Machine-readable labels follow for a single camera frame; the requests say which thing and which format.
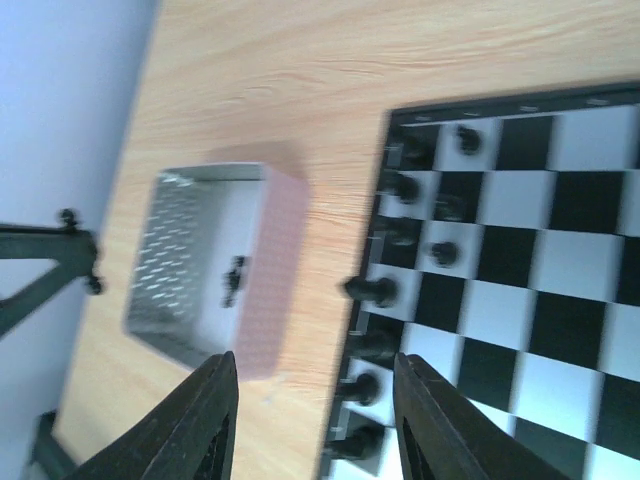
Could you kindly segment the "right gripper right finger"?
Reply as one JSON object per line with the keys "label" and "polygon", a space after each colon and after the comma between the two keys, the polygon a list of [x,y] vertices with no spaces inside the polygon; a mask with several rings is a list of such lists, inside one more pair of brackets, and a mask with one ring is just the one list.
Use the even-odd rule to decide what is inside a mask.
{"label": "right gripper right finger", "polygon": [[393,400],[406,479],[566,477],[498,428],[418,355],[396,355]]}

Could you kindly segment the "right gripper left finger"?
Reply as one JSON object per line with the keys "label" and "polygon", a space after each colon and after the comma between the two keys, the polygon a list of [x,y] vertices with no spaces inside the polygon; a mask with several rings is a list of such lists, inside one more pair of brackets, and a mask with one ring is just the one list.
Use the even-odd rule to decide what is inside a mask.
{"label": "right gripper left finger", "polygon": [[238,379],[234,354],[213,355],[70,479],[229,479]]}

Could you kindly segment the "black chess piece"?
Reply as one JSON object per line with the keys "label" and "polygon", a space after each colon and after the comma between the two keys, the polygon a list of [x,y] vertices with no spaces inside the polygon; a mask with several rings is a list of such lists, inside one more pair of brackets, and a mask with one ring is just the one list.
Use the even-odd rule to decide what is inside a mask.
{"label": "black chess piece", "polygon": [[354,301],[373,302],[379,308],[387,308],[397,300],[397,282],[388,277],[367,280],[352,277],[343,283],[344,292]]}
{"label": "black chess piece", "polygon": [[409,247],[416,243],[414,225],[402,219],[388,226],[386,237],[392,245],[397,247]]}
{"label": "black chess piece", "polygon": [[459,150],[462,154],[472,156],[477,154],[481,149],[482,137],[478,130],[460,124],[455,128],[455,135]]}
{"label": "black chess piece", "polygon": [[401,160],[404,166],[416,170],[431,170],[435,159],[435,143],[423,136],[414,134],[410,129],[399,129]]}
{"label": "black chess piece", "polygon": [[457,262],[459,248],[452,241],[434,242],[429,245],[428,253],[439,267],[449,268]]}
{"label": "black chess piece", "polygon": [[376,376],[365,372],[354,379],[347,379],[336,386],[335,395],[343,402],[356,402],[369,406],[377,401],[380,383]]}
{"label": "black chess piece", "polygon": [[385,190],[401,203],[415,203],[420,194],[420,185],[415,178],[399,172],[391,172],[385,178]]}
{"label": "black chess piece", "polygon": [[333,459],[349,461],[367,460],[375,456],[384,438],[382,427],[363,425],[353,430],[341,440],[331,440],[326,443],[323,453]]}
{"label": "black chess piece", "polygon": [[434,219],[439,221],[469,223],[473,220],[473,211],[465,197],[452,194],[439,194],[434,203]]}
{"label": "black chess piece", "polygon": [[353,331],[347,336],[345,350],[350,357],[370,361],[390,361],[399,350],[400,331],[395,327],[374,327],[366,332]]}

